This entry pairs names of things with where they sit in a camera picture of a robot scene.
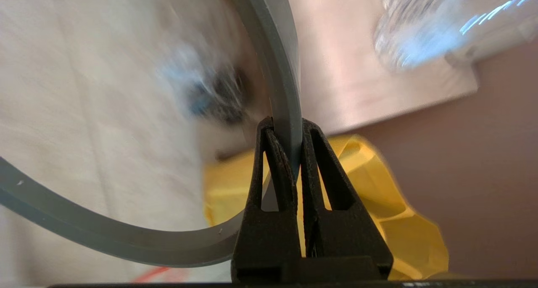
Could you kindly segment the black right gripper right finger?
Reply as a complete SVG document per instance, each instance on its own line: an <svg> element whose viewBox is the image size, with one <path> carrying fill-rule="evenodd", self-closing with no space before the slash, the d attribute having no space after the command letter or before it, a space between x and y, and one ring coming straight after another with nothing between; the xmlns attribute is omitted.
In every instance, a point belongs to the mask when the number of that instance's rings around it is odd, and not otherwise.
<svg viewBox="0 0 538 288"><path fill-rule="evenodd" d="M342 280L387 280L393 256L321 128L303 120L307 262Z"/></svg>

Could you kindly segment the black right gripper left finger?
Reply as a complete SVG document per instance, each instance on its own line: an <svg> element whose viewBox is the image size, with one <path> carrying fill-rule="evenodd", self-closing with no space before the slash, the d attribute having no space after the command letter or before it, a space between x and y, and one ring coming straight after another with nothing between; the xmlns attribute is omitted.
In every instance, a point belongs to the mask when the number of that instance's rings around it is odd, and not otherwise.
<svg viewBox="0 0 538 288"><path fill-rule="evenodd" d="M267 160L277 199L277 211L264 211L263 167ZM235 283L292 283L301 259L297 225L297 190L273 119L258 125L250 189L231 260Z"/></svg>

